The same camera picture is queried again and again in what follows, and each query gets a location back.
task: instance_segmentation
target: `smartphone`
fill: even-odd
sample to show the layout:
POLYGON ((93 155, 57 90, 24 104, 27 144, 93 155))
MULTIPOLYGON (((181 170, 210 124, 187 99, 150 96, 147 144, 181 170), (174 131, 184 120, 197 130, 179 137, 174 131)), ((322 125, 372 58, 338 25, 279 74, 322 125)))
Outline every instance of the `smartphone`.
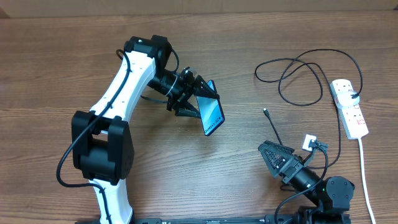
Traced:
MULTIPOLYGON (((209 80, 207 84, 217 92, 213 80, 209 80)), ((209 136, 225 121, 220 99, 217 100, 198 96, 197 102, 205 136, 209 136)))

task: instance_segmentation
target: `wood grain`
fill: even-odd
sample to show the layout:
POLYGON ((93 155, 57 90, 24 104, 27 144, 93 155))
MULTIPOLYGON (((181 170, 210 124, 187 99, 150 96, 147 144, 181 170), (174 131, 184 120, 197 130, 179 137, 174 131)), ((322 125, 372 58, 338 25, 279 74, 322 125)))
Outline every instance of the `wood grain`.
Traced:
POLYGON ((398 0, 0 0, 15 18, 393 10, 398 0))
MULTIPOLYGON (((290 195, 279 190, 257 151, 276 141, 262 109, 268 108, 285 145, 297 149, 305 133, 338 151, 336 114, 325 91, 321 102, 297 107, 284 102, 276 84, 253 76, 257 64, 295 57, 315 48, 351 54, 361 66, 361 107, 370 130, 364 139, 368 190, 378 223, 398 222, 398 13, 306 12, 184 16, 86 17, 0 20, 0 223, 73 223, 99 215, 93 189, 66 189, 55 168, 70 144, 76 110, 88 111, 119 68, 114 51, 132 35, 169 38, 181 67, 213 79, 226 122, 212 136, 200 120, 176 118, 164 105, 141 100, 130 129, 136 156, 127 178, 137 217, 258 217, 273 213, 290 195)), ((344 55, 303 57, 322 66, 329 80, 358 72, 344 55)), ((276 79, 287 62, 261 69, 276 79)), ((169 68, 175 66, 171 58, 169 68)), ((319 95, 313 75, 301 70, 282 83, 286 97, 310 102, 319 95)), ((146 96, 161 98, 150 88, 146 96)), ((370 223, 359 172, 358 143, 342 133, 342 155, 327 176, 356 185, 349 214, 370 223)), ((314 165, 323 164, 319 156, 314 165)), ((67 182, 85 182, 67 159, 67 182)), ((301 198, 282 208, 294 212, 301 198)))

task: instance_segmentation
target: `white power strip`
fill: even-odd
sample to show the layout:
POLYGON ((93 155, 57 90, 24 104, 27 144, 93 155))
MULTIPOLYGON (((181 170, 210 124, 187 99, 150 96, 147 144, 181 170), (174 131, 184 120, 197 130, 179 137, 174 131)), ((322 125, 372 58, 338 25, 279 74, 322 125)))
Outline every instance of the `white power strip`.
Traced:
POLYGON ((349 80, 339 79, 330 84, 333 99, 343 120, 344 130, 348 139, 358 139, 369 133, 365 118, 359 107, 359 97, 352 99, 355 94, 349 80))
POLYGON ((365 118, 363 117, 361 108, 359 107, 359 96, 355 99, 352 98, 352 95, 356 94, 356 92, 354 92, 353 85, 349 80, 335 80, 330 84, 330 88, 333 93, 333 99, 338 107, 340 118, 343 120, 343 126, 344 130, 346 131, 347 138, 358 139, 359 154, 361 159, 362 184, 366 206, 368 207, 372 224, 376 224, 369 201, 368 188, 366 187, 363 146, 361 140, 361 137, 367 135, 369 130, 366 126, 365 118))

